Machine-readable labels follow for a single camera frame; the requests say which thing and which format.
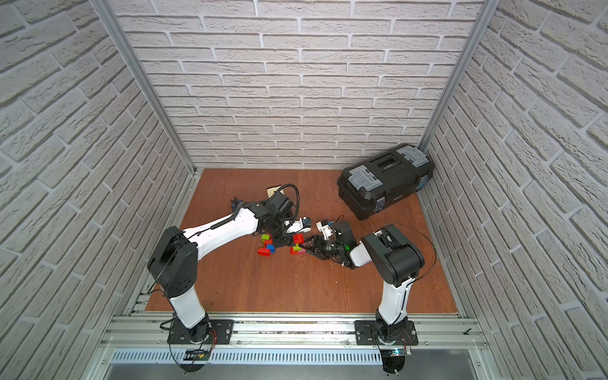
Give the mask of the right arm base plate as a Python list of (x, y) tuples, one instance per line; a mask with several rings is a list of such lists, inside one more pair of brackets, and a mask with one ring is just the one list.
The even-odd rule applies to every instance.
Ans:
[(357, 320), (354, 322), (357, 345), (419, 345), (414, 322), (405, 318), (394, 325), (383, 320)]

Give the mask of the red curved lego brick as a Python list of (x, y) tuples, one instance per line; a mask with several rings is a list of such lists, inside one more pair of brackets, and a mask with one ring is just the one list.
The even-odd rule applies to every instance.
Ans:
[(305, 250), (294, 250), (295, 247), (291, 247), (290, 249), (290, 254), (291, 255), (302, 255), (304, 253), (307, 253)]
[(263, 257), (270, 257), (271, 256), (271, 250), (270, 249), (266, 249), (266, 248), (260, 248), (257, 251), (257, 254)]

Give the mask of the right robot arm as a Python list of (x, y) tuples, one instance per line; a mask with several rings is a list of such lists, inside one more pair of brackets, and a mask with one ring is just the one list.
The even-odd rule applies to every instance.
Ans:
[(394, 224), (387, 224), (357, 240), (350, 223), (317, 224), (319, 234), (303, 240), (310, 255), (333, 261), (347, 269), (372, 263), (383, 279), (383, 296), (376, 311), (377, 337), (393, 340), (405, 329), (407, 302), (412, 285), (425, 266), (424, 255)]

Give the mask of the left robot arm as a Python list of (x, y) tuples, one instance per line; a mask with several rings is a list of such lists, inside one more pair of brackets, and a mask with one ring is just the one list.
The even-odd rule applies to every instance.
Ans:
[(238, 238), (268, 234), (275, 247), (290, 245), (301, 229), (300, 197), (292, 201), (278, 189), (266, 200), (233, 199), (232, 213), (202, 226), (164, 230), (147, 262), (147, 270), (174, 309), (177, 325), (193, 343), (202, 342), (210, 329), (209, 316), (196, 293), (198, 262)]

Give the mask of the red round lego piece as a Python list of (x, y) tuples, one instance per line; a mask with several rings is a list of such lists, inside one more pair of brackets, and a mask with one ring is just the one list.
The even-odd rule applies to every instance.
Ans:
[(296, 245), (301, 245), (301, 244), (303, 244), (303, 243), (304, 243), (304, 237), (303, 237), (303, 235), (302, 235), (302, 234), (296, 234), (296, 235), (293, 237), (293, 242), (294, 242), (294, 244), (296, 244)]

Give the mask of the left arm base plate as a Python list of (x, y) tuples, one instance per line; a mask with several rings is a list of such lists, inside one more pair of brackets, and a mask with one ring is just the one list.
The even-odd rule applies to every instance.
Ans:
[(170, 345), (197, 344), (228, 345), (234, 328), (234, 320), (212, 319), (203, 320), (197, 326), (186, 329), (183, 323), (175, 318), (169, 328), (167, 343)]

